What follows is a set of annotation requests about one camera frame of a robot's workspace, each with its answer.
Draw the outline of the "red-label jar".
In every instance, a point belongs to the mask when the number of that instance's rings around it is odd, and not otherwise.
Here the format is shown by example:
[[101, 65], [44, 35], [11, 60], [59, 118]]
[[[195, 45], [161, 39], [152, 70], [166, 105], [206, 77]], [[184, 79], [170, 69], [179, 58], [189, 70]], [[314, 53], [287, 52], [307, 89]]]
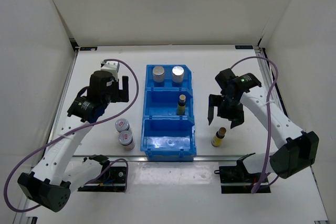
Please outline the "red-label jar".
[[130, 124], [129, 124], [129, 121], [127, 119], [118, 119], [116, 122], [115, 122], [115, 129], [120, 133], [120, 132], [123, 132], [123, 131], [128, 131], [130, 130]]
[[122, 131], [119, 133], [119, 143], [127, 151], [130, 151], [135, 147], [135, 141], [133, 140], [133, 135], [130, 131]]

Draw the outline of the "yellow sauce bottle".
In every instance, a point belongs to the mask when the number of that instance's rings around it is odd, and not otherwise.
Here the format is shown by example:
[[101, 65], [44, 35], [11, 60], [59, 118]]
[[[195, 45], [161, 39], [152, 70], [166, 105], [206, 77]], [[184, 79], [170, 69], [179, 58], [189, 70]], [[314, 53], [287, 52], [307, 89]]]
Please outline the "yellow sauce bottle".
[[214, 135], [214, 137], [211, 140], [211, 144], [214, 147], [219, 147], [223, 141], [223, 138], [225, 137], [226, 134], [226, 128], [221, 127]]
[[185, 114], [185, 107], [186, 107], [186, 95], [181, 94], [179, 96], [179, 101], [177, 104], [176, 114], [179, 116], [183, 116]]

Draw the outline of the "silver-lid pepper shaker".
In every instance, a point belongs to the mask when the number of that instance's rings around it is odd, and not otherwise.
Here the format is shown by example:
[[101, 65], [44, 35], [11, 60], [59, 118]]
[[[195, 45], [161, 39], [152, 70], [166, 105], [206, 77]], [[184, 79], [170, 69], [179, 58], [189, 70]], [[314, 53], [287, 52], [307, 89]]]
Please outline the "silver-lid pepper shaker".
[[152, 75], [156, 87], [164, 86], [165, 69], [162, 66], [155, 66], [152, 70]]

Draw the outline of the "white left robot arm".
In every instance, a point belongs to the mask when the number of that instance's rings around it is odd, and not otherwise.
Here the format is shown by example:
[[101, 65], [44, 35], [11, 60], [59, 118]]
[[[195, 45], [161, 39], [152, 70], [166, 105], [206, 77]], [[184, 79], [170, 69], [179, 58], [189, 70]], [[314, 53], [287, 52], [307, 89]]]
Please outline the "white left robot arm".
[[97, 70], [89, 85], [76, 95], [63, 127], [60, 140], [51, 144], [41, 161], [30, 173], [21, 173], [17, 182], [26, 197], [39, 205], [59, 212], [70, 194], [85, 184], [109, 180], [110, 161], [103, 155], [85, 158], [78, 168], [66, 168], [83, 138], [93, 128], [110, 103], [129, 101], [129, 78], [116, 80], [112, 73]]

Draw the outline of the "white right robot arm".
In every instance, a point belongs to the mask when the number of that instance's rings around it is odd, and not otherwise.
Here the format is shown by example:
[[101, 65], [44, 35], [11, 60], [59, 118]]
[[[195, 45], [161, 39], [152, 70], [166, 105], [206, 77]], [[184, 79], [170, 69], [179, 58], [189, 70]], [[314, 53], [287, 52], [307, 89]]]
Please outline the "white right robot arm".
[[221, 71], [216, 77], [221, 88], [219, 95], [208, 97], [208, 122], [215, 116], [228, 119], [231, 128], [244, 122], [244, 108], [248, 108], [268, 131], [277, 151], [263, 155], [252, 154], [241, 159], [236, 177], [247, 182], [265, 167], [286, 179], [315, 163], [319, 138], [315, 132], [306, 133], [295, 125], [275, 104], [267, 102], [266, 89], [252, 74], [235, 75], [231, 69]]

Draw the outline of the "blue three-compartment plastic bin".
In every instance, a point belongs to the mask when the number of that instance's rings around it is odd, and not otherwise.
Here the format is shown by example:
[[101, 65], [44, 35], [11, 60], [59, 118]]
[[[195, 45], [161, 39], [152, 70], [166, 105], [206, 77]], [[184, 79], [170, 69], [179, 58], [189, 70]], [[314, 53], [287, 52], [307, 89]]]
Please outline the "blue three-compartment plastic bin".
[[[191, 162], [197, 154], [192, 72], [186, 65], [181, 86], [172, 83], [173, 65], [163, 65], [164, 86], [156, 87], [147, 65], [140, 150], [151, 161]], [[179, 96], [186, 95], [185, 114], [176, 114]]]

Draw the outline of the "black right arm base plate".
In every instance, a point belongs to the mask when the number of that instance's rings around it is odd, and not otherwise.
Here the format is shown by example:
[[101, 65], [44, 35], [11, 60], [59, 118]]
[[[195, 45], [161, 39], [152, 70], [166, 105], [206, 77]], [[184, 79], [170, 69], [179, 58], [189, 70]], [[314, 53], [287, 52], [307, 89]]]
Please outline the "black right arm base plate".
[[219, 162], [214, 174], [220, 180], [222, 194], [251, 194], [261, 177], [261, 173], [242, 172], [235, 162]]

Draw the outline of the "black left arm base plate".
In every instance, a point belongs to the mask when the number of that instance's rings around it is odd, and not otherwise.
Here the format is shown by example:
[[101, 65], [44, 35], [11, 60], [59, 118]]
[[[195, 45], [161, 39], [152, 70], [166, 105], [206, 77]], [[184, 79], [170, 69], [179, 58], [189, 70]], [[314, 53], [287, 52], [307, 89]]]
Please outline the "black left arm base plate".
[[84, 185], [78, 189], [79, 192], [96, 193], [124, 193], [127, 189], [128, 166], [127, 164], [112, 165], [108, 171], [101, 176], [97, 182]]

